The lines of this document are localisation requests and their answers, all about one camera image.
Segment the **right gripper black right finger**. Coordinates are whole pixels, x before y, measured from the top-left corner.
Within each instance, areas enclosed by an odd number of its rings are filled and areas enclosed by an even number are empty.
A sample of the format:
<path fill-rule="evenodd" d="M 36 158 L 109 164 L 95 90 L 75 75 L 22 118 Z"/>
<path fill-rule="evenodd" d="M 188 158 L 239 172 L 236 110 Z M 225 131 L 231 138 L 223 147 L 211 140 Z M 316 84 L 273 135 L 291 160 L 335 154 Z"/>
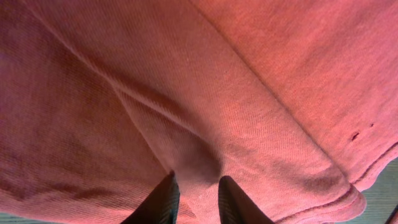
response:
<path fill-rule="evenodd" d="M 228 175 L 219 181 L 218 208 L 221 224 L 274 224 Z"/>

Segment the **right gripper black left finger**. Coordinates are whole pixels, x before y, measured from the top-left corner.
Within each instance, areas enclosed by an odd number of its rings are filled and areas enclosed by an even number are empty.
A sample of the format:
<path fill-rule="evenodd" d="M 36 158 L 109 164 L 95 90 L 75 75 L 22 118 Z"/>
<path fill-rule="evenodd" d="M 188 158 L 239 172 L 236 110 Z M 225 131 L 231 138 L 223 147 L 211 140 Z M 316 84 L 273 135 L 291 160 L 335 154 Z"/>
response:
<path fill-rule="evenodd" d="M 180 191 L 171 171 L 121 224 L 176 224 Z"/>

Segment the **orange printed t-shirt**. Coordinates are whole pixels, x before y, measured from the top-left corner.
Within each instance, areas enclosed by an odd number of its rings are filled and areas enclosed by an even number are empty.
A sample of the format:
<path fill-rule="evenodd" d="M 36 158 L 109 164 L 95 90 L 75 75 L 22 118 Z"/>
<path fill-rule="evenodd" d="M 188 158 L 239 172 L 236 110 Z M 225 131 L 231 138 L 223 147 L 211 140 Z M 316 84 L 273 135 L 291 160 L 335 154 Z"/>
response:
<path fill-rule="evenodd" d="M 1 211 L 117 223 L 174 171 L 343 222 L 397 157 L 396 1 L 2 1 Z"/>

